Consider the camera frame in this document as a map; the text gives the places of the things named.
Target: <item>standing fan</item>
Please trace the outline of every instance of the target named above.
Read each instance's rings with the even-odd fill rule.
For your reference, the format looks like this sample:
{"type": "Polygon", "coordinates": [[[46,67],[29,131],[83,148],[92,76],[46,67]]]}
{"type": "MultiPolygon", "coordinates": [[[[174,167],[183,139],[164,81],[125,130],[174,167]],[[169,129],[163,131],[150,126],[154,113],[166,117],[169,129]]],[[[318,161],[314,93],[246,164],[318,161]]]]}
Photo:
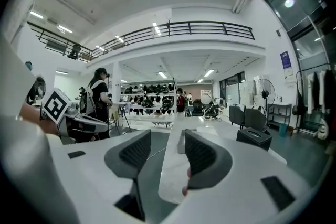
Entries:
{"type": "Polygon", "coordinates": [[[257,106],[264,109],[264,115],[275,101],[275,89],[273,84],[267,79],[259,79],[256,81],[252,91],[253,102],[257,106]]]}

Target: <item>white cable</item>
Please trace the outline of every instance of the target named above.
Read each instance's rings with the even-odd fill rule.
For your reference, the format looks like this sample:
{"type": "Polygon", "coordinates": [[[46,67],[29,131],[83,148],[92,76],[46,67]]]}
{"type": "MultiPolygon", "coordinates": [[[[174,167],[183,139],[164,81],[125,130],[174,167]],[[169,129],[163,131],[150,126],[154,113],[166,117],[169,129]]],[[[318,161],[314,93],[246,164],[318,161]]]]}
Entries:
{"type": "Polygon", "coordinates": [[[159,152],[161,152],[161,151],[163,151],[163,150],[165,150],[165,149],[166,149],[166,147],[163,148],[163,149],[161,149],[160,151],[156,152],[154,155],[150,156],[150,157],[147,159],[147,161],[148,161],[151,157],[154,157],[157,153],[159,153],[159,152]]]}

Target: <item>black office chair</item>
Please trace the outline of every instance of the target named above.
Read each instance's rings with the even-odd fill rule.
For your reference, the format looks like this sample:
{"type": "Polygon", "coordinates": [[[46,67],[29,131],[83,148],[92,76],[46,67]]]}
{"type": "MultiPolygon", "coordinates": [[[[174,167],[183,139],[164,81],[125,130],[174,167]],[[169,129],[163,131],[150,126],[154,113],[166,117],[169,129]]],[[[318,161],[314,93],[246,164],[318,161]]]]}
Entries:
{"type": "Polygon", "coordinates": [[[194,117],[201,117],[203,115],[204,115],[204,113],[203,113],[203,104],[200,101],[200,99],[196,99],[193,102],[193,116],[194,117]]]}

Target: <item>chair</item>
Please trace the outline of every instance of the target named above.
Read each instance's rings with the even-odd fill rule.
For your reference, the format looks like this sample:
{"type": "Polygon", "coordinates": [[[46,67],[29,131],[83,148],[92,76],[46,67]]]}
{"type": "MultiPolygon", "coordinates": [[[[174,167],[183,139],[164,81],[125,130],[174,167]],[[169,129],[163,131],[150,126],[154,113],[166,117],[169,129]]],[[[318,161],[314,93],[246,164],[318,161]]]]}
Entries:
{"type": "Polygon", "coordinates": [[[200,99],[196,99],[194,102],[193,102],[193,116],[194,117],[201,117],[203,116],[203,104],[202,102],[200,101],[200,99]]]}
{"type": "Polygon", "coordinates": [[[257,109],[246,109],[245,111],[245,127],[253,128],[257,131],[265,133],[267,131],[267,118],[257,109]]]}
{"type": "Polygon", "coordinates": [[[229,118],[231,124],[234,123],[240,126],[240,129],[244,127],[245,124],[245,114],[244,112],[238,107],[231,105],[229,106],[229,118]]]}

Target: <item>sign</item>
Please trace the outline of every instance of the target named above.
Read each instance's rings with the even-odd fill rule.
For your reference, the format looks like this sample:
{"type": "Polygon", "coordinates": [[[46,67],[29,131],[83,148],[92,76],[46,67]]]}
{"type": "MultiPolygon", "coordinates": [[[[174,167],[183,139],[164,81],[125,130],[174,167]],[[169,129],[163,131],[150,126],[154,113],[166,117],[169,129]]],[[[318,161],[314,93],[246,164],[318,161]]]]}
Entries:
{"type": "Polygon", "coordinates": [[[281,56],[283,71],[285,73],[285,78],[293,75],[292,64],[290,63],[288,51],[281,53],[280,56],[281,56]]]}
{"type": "Polygon", "coordinates": [[[288,51],[285,51],[285,52],[281,53],[280,56],[281,56],[283,69],[292,67],[292,65],[290,63],[288,51]]]}
{"type": "Polygon", "coordinates": [[[43,106],[47,115],[58,124],[65,111],[70,106],[71,100],[58,88],[54,88],[53,93],[48,98],[46,104],[43,106]]]}

